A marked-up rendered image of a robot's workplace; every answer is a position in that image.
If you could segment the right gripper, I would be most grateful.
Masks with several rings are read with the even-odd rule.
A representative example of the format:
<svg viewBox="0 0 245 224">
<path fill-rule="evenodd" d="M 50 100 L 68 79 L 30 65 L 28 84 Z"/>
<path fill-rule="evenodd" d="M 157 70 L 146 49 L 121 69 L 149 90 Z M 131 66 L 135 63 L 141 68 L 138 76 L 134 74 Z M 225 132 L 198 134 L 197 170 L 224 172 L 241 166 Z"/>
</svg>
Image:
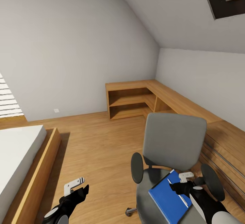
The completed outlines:
<svg viewBox="0 0 245 224">
<path fill-rule="evenodd" d="M 192 181 L 187 181 L 186 183 L 174 183 L 173 185 L 170 184 L 170 187 L 172 189 L 172 191 L 176 191 L 176 194 L 177 195 L 181 195 L 181 194 L 184 194 L 185 196 L 186 195 L 186 192 L 185 192 L 185 189 L 188 185 L 193 185 L 193 182 Z"/>
</svg>

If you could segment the folder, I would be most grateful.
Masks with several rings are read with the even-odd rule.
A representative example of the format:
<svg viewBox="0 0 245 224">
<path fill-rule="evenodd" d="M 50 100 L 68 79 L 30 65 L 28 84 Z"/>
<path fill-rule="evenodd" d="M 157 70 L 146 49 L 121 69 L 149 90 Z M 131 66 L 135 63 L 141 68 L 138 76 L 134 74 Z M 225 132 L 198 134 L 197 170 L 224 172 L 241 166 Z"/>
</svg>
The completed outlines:
<svg viewBox="0 0 245 224">
<path fill-rule="evenodd" d="M 169 224 L 177 224 L 182 215 L 192 204 L 190 198 L 181 194 L 180 196 L 182 196 L 188 204 L 187 207 L 180 196 L 176 194 L 176 191 L 172 191 L 170 184 L 179 183 L 180 180 L 179 173 L 173 169 L 148 191 Z"/>
</svg>

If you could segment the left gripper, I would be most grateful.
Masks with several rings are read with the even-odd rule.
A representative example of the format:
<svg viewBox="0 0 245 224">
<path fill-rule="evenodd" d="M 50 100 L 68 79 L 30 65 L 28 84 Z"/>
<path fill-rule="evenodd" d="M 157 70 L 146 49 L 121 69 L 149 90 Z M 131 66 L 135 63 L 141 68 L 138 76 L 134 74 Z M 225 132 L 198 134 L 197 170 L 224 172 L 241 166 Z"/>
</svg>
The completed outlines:
<svg viewBox="0 0 245 224">
<path fill-rule="evenodd" d="M 77 206 L 77 204 L 85 201 L 86 199 L 86 195 L 89 192 L 89 185 L 87 185 L 85 188 L 79 188 L 78 190 L 74 191 L 73 193 L 71 193 L 70 195 L 66 196 L 66 197 L 61 197 L 59 199 L 59 203 L 61 204 L 63 201 L 70 201 L 73 204 L 73 211 L 75 209 L 75 207 Z"/>
</svg>

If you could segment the pen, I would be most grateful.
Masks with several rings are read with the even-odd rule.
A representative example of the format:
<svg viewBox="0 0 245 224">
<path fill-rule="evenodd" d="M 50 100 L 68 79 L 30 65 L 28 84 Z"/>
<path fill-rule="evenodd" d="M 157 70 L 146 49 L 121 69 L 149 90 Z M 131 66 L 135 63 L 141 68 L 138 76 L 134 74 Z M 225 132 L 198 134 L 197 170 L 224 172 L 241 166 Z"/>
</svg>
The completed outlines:
<svg viewBox="0 0 245 224">
<path fill-rule="evenodd" d="M 179 195 L 180 196 L 180 195 Z M 184 198 L 182 196 L 180 196 L 181 200 L 184 202 L 184 204 L 188 207 L 187 202 L 184 200 Z"/>
</svg>

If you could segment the swivel chair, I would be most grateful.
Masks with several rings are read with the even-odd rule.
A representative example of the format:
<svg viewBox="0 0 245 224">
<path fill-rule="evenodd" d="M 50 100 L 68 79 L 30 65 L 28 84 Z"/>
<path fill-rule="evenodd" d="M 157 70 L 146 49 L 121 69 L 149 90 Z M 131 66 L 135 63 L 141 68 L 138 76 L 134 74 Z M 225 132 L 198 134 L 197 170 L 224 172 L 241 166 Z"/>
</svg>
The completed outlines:
<svg viewBox="0 0 245 224">
<path fill-rule="evenodd" d="M 167 169 L 152 168 L 162 166 L 185 172 L 198 163 L 207 121 L 197 116 L 171 113 L 149 113 L 143 144 L 143 157 L 149 168 L 143 168 L 143 159 L 136 152 L 131 158 L 131 174 L 137 183 L 136 208 L 127 208 L 129 217 L 138 211 L 142 224 L 169 224 L 149 195 L 148 191 L 170 172 Z M 221 181 L 208 164 L 201 165 L 202 177 L 192 181 L 193 185 L 207 185 L 211 194 L 218 200 L 225 200 Z M 196 207 L 191 204 L 177 224 L 207 224 Z"/>
</svg>

